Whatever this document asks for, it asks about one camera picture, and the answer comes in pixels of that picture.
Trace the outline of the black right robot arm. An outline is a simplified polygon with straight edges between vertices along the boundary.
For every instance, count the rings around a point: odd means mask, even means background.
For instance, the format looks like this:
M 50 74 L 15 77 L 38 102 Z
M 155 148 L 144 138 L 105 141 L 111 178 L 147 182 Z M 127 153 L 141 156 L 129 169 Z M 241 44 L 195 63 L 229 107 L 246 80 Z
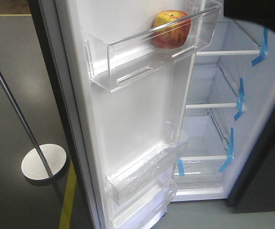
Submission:
M 224 16 L 259 24 L 275 32 L 275 0 L 225 0 Z

